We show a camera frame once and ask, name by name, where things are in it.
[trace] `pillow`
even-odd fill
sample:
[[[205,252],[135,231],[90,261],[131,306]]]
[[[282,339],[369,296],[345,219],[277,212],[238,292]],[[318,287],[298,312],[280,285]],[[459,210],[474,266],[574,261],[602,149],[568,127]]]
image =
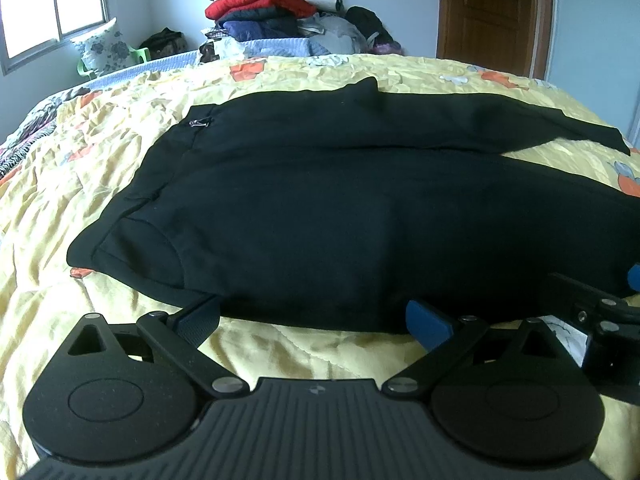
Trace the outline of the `pillow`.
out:
[[[136,61],[122,41],[116,18],[109,23],[71,40],[82,55],[84,66],[98,77],[134,66]]]

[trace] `window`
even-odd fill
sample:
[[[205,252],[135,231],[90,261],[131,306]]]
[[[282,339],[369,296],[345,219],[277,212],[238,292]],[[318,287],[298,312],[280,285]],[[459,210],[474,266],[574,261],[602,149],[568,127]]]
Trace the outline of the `window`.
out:
[[[104,0],[0,0],[5,72],[106,20]]]

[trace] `red blanket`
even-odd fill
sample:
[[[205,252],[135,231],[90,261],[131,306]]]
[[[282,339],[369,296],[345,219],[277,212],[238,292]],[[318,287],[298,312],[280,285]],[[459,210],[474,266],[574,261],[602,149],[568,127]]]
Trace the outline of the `red blanket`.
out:
[[[218,0],[207,7],[205,15],[210,20],[217,20],[232,10],[271,6],[290,10],[297,18],[307,18],[316,12],[316,8],[305,0]]]

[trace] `door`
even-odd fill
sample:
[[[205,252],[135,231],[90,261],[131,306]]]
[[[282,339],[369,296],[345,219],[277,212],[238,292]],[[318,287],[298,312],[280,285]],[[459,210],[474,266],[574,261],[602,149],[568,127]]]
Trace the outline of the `door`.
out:
[[[529,75],[537,0],[440,0],[438,57]]]

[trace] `green chair armrest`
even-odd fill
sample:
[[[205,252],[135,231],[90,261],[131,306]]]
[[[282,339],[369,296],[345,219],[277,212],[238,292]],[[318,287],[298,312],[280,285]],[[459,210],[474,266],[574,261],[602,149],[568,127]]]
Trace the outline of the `green chair armrest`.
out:
[[[151,52],[149,52],[148,48],[135,49],[130,46],[129,52],[133,54],[133,56],[136,58],[136,61],[140,61],[142,63],[148,63],[149,61],[151,61]]]
[[[82,58],[78,59],[78,73],[82,77],[88,77],[89,79],[95,79],[95,72],[93,70],[87,70],[82,62]]]

